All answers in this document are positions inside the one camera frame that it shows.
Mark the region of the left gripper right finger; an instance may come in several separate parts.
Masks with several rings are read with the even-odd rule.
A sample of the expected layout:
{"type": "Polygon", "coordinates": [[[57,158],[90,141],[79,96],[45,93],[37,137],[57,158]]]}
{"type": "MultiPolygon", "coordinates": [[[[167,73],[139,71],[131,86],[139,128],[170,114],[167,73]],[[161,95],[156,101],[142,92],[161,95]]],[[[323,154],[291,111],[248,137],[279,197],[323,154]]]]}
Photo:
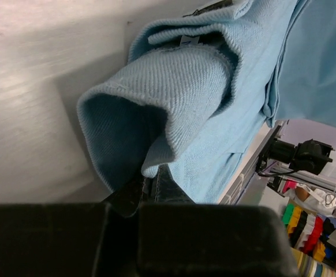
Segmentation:
{"type": "Polygon", "coordinates": [[[156,203],[194,203],[175,182],[167,164],[159,166],[158,173],[153,179],[153,201],[156,203]]]}

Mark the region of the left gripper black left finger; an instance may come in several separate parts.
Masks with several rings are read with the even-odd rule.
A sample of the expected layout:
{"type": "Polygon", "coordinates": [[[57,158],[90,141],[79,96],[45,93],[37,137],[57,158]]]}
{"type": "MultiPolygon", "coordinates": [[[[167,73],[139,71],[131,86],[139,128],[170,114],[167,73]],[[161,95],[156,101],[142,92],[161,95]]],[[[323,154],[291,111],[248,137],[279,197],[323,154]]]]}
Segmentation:
{"type": "Polygon", "coordinates": [[[145,178],[137,173],[130,181],[106,198],[115,212],[123,217],[133,216],[143,198],[145,178]]]}

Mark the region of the light blue trousers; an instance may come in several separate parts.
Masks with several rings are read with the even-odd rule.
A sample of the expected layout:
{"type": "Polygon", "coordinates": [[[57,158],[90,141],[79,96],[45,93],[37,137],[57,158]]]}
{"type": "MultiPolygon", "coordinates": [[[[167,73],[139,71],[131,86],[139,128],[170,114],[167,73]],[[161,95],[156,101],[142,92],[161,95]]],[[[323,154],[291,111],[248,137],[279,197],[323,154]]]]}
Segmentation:
{"type": "Polygon", "coordinates": [[[336,128],[336,1],[221,1],[154,21],[77,113],[111,191],[167,164],[193,201],[215,203],[264,124],[336,128]]]}

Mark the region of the colourful plastic parts pile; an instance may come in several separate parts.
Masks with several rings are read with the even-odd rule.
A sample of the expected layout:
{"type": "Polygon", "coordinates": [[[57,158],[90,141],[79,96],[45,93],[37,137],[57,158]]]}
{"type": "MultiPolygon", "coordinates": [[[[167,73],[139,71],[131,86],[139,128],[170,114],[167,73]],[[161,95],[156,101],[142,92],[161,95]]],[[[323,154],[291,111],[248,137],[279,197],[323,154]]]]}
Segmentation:
{"type": "Polygon", "coordinates": [[[277,192],[288,197],[281,219],[300,276],[336,276],[336,196],[291,179],[277,192]]]}

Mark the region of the aluminium rail frame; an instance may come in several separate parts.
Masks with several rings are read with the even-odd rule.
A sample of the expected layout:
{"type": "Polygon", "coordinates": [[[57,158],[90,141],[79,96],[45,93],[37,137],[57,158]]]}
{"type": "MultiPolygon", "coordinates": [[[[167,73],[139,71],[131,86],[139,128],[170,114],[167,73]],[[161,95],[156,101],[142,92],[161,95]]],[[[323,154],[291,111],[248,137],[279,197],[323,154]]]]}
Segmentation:
{"type": "Polygon", "coordinates": [[[276,126],[270,129],[264,124],[258,134],[252,140],[236,173],[217,200],[223,205],[258,205],[264,194],[267,180],[258,177],[256,164],[258,156],[266,146],[268,140],[273,137],[281,137],[286,121],[277,121],[276,126]]]}

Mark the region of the black motor on frame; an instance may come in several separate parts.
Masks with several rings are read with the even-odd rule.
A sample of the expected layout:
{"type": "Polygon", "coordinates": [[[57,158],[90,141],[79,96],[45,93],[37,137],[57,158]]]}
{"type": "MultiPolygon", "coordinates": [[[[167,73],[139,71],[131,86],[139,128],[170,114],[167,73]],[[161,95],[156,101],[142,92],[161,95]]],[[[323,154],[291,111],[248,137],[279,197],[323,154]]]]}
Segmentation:
{"type": "Polygon", "coordinates": [[[333,161],[330,158],[333,150],[332,146],[313,139],[293,145],[274,138],[261,151],[256,164],[256,172],[261,177],[290,176],[299,171],[319,175],[325,165],[333,161]],[[269,159],[288,164],[290,171],[265,174],[269,159]]]}

